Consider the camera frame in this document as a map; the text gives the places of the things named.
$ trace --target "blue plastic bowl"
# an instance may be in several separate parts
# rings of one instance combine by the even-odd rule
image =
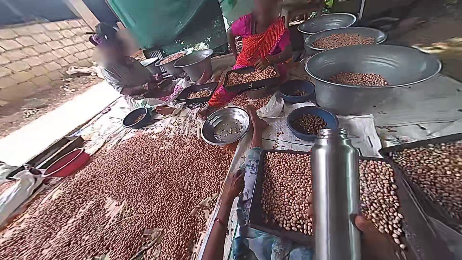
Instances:
[[[140,121],[135,122],[140,115],[144,115],[144,117]],[[128,113],[128,115],[123,119],[123,126],[138,129],[148,126],[150,122],[151,114],[149,113],[148,109],[145,107],[140,107]]]
[[[299,107],[294,111],[290,112],[290,114],[287,116],[287,127],[289,127],[290,131],[292,131],[292,133],[296,137],[302,140],[308,142],[315,142],[317,139],[317,135],[307,135],[304,133],[300,133],[299,131],[295,130],[295,128],[292,126],[292,121],[295,121],[298,117],[302,116],[303,114],[319,116],[320,118],[324,119],[324,121],[327,123],[327,128],[329,129],[337,129],[339,127],[339,119],[336,115],[332,114],[331,112],[319,108],[317,106]]]
[[[306,80],[289,80],[279,87],[284,102],[294,104],[315,99],[315,85]],[[293,96],[295,91],[304,90],[307,95]]]

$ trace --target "pink blouse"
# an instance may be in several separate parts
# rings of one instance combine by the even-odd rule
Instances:
[[[247,38],[250,35],[252,35],[252,14],[246,14],[244,16],[241,16],[237,21],[235,21],[231,25],[231,31],[235,36],[242,36],[243,38]],[[290,42],[290,33],[289,30],[286,30],[283,34],[279,42],[276,44],[276,46],[272,49],[272,51],[269,53],[270,55],[275,55],[284,48],[291,44]]]

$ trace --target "woman in pink sari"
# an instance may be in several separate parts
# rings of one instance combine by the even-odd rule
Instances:
[[[278,0],[256,0],[252,13],[239,18],[228,30],[228,42],[236,59],[233,69],[255,67],[263,71],[270,65],[278,66],[282,79],[286,78],[284,62],[292,56],[289,30],[284,26],[284,18],[278,17]],[[235,37],[242,36],[242,51],[238,54]],[[207,106],[199,112],[206,118],[214,110],[225,106],[237,93],[220,87],[210,98]]]

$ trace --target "bangle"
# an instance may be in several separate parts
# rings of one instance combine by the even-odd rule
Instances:
[[[226,229],[226,235],[229,235],[230,231],[228,230],[228,227],[225,225],[225,223],[223,223],[223,221],[221,221],[221,219],[215,218],[214,221],[220,223],[223,227],[225,227],[225,229]]]

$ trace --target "black plastic tray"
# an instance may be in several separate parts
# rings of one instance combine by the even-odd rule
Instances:
[[[296,243],[314,246],[314,236],[305,235],[296,231],[287,231],[279,227],[278,224],[265,223],[263,211],[261,210],[261,186],[263,183],[263,165],[265,156],[268,152],[280,152],[290,154],[311,154],[311,152],[267,149],[260,154],[260,161],[257,169],[254,192],[250,202],[249,226],[263,232],[290,239]],[[382,158],[360,156],[360,160],[386,161]],[[399,171],[394,170],[395,183],[398,186],[398,196],[401,206],[399,212],[404,216],[402,227],[405,234],[402,242],[407,246],[405,250],[408,260],[434,260],[434,259],[454,259],[453,254],[448,250],[445,243],[435,232],[433,225],[423,213],[415,195],[406,180],[401,178]]]
[[[389,163],[388,160],[376,157],[360,156],[359,159]],[[404,250],[406,259],[454,259],[454,255],[437,235],[430,220],[423,212],[408,182],[401,177],[399,170],[396,170],[393,165],[391,166],[393,168],[395,184],[398,186],[397,192],[401,204],[398,212],[404,216],[401,225],[406,239],[402,239],[401,242],[407,247]]]
[[[419,204],[422,207],[424,213],[432,218],[435,218],[441,221],[443,224],[452,228],[455,232],[461,234],[460,227],[462,227],[462,220],[451,217],[450,214],[439,204],[434,203],[430,198],[420,189],[420,187],[415,184],[410,177],[407,176],[406,172],[401,169],[401,167],[393,161],[390,152],[402,151],[404,149],[413,149],[418,147],[424,147],[428,144],[440,144],[447,142],[456,142],[462,140],[462,133],[442,136],[422,141],[410,142],[396,146],[390,146],[382,148],[379,150],[379,153],[387,160],[387,162],[393,167],[393,169],[406,180],[411,189],[413,190]]]
[[[263,220],[263,211],[261,210],[261,185],[263,184],[263,164],[265,163],[266,153],[279,152],[289,154],[303,154],[309,155],[311,152],[301,151],[290,151],[290,150],[263,150],[260,154],[260,161],[258,163],[257,179],[255,181],[254,193],[250,202],[249,210],[249,226],[254,229],[261,230],[268,234],[276,235],[290,239],[296,243],[313,247],[315,240],[313,236],[305,235],[299,231],[287,231],[284,228],[279,227],[278,224],[271,224],[270,222],[265,223]]]
[[[218,87],[218,82],[212,82],[212,83],[200,84],[200,85],[192,85],[190,87],[187,87],[183,92],[181,92],[181,94],[178,95],[178,97],[175,99],[175,102],[176,103],[186,102],[187,105],[207,102],[212,97],[217,87]],[[202,98],[195,98],[195,99],[186,98],[191,92],[197,92],[197,91],[209,90],[209,89],[213,90],[212,94],[210,94],[209,96],[202,97]]]
[[[268,85],[278,84],[279,83],[279,78],[280,78],[280,73],[279,73],[279,70],[278,70],[277,66],[273,66],[273,68],[276,70],[276,73],[278,75],[277,77],[227,86],[227,84],[228,84],[228,76],[229,76],[230,73],[234,72],[234,73],[239,73],[239,74],[249,74],[250,72],[255,71],[255,68],[254,67],[247,67],[247,68],[239,68],[239,69],[235,69],[235,70],[230,70],[230,71],[226,72],[225,82],[224,82],[223,86],[225,86],[225,89],[229,88],[229,89],[232,89],[232,90],[245,90],[245,89],[257,89],[257,88],[268,86]]]

